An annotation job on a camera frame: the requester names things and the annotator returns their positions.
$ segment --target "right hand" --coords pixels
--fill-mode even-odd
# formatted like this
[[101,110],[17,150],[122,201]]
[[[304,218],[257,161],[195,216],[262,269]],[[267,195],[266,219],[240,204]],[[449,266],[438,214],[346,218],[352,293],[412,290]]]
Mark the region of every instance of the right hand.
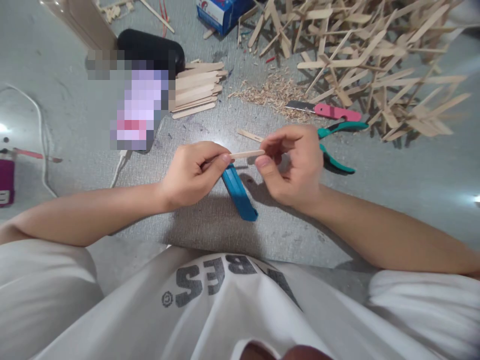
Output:
[[[320,201],[320,176],[324,158],[317,129],[312,125],[287,125],[268,135],[260,145],[265,155],[255,160],[271,196],[279,203],[307,214]],[[280,173],[282,154],[290,165]]]

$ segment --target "box cutter blade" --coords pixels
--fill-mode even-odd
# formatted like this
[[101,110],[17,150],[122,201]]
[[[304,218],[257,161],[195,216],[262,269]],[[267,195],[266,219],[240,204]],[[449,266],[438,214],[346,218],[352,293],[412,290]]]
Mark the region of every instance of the box cutter blade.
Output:
[[348,122],[359,122],[362,119],[362,114],[356,111],[347,110],[341,107],[330,106],[324,103],[314,105],[309,102],[291,100],[285,105],[286,108],[300,111],[307,111],[317,114],[325,118],[340,120],[344,118]]

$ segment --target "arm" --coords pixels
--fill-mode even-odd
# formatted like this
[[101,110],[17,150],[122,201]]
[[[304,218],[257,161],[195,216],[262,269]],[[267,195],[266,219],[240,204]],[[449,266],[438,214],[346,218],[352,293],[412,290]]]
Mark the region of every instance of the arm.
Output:
[[86,247],[144,217],[195,204],[230,163],[228,153],[209,141],[181,146],[162,182],[82,192],[40,204],[0,226],[0,245],[43,239]]
[[[480,255],[448,234],[403,213],[319,185],[323,168],[317,131],[290,125],[261,144],[256,159],[271,195],[326,225],[372,265],[390,270],[473,274]],[[290,169],[275,162],[289,153]]]

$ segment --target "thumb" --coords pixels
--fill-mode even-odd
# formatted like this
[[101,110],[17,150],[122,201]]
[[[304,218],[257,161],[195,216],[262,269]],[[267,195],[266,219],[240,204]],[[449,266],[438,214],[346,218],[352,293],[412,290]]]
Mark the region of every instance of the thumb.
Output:
[[256,158],[255,165],[261,177],[265,180],[268,191],[275,198],[275,194],[278,194],[286,185],[275,161],[266,155],[262,155]]
[[215,183],[230,164],[230,160],[232,160],[230,154],[223,153],[210,163],[208,169],[199,176],[199,178],[202,179],[201,181],[205,184],[205,187],[208,187],[210,190],[214,187]]

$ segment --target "green-handled pliers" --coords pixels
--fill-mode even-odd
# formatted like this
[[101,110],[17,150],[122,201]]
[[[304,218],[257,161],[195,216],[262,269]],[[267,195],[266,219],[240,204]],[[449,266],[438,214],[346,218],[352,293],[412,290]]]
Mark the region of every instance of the green-handled pliers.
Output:
[[[364,122],[357,122],[357,121],[344,121],[338,122],[332,126],[327,128],[321,127],[318,129],[318,138],[321,140],[328,135],[338,132],[338,131],[359,131],[363,129],[367,129],[369,126]],[[337,160],[335,160],[327,151],[325,146],[320,144],[320,149],[323,151],[323,165],[326,169],[330,170],[333,173],[340,174],[340,175],[350,175],[355,174],[355,169],[342,165]]]

